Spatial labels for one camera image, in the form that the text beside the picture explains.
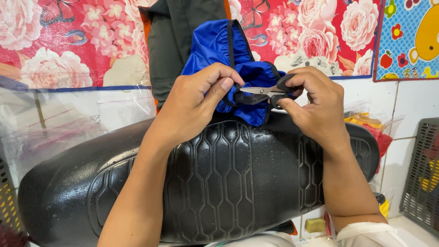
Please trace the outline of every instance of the hand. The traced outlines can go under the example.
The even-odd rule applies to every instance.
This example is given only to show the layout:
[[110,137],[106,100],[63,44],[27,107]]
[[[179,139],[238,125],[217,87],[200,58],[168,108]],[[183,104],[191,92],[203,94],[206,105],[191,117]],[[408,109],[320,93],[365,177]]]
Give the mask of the hand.
[[303,85],[311,104],[301,107],[290,98],[279,100],[277,104],[290,114],[304,134],[326,151],[350,145],[343,119],[343,87],[312,66],[294,69],[290,73],[297,75],[286,85]]
[[160,133],[155,137],[164,138],[170,148],[189,141],[210,122],[216,105],[234,82],[244,85],[234,69],[221,63],[191,76],[179,76],[148,132]]

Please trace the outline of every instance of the white sleeve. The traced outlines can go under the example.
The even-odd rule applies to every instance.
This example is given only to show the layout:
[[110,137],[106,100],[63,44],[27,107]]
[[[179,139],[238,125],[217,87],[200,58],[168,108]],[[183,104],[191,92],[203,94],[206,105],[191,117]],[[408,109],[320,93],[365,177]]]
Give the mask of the white sleeve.
[[337,235],[339,247],[408,247],[385,223],[361,222],[347,225]]

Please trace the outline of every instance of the scissor blade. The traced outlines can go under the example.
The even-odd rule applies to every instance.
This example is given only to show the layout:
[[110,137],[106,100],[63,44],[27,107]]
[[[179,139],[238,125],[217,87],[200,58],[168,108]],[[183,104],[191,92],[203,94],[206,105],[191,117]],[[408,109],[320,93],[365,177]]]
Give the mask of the scissor blade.
[[270,92],[269,87],[244,87],[239,90],[251,94],[267,94]]

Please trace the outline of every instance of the blue fabric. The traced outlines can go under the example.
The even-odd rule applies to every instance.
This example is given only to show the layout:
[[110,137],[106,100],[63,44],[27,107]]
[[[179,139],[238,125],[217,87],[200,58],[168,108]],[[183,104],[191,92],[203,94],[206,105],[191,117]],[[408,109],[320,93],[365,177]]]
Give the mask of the blue fabric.
[[[229,44],[227,36],[227,24],[229,20],[207,21],[194,30],[192,36],[191,54],[182,75],[192,75],[203,68],[220,62],[230,66]],[[247,40],[241,35],[235,23],[232,26],[233,34],[233,60],[235,70],[245,82],[243,87],[272,87],[276,85],[277,79],[272,72],[271,65],[265,62],[254,62],[251,53],[247,50]],[[233,94],[236,92],[233,87],[226,95],[227,99],[233,101]],[[224,100],[220,101],[216,110],[221,113],[233,111],[235,116],[253,126],[260,126],[264,122],[267,101],[264,100],[255,105],[239,105],[232,107]]]

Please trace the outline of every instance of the metal grate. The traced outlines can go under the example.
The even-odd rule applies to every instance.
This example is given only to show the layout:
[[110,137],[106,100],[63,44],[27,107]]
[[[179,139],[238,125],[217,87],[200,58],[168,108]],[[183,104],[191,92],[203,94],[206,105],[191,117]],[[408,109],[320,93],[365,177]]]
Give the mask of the metal grate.
[[399,209],[439,236],[439,118],[422,119]]
[[0,157],[0,223],[13,231],[23,230],[17,206],[17,193],[12,183],[9,167]]

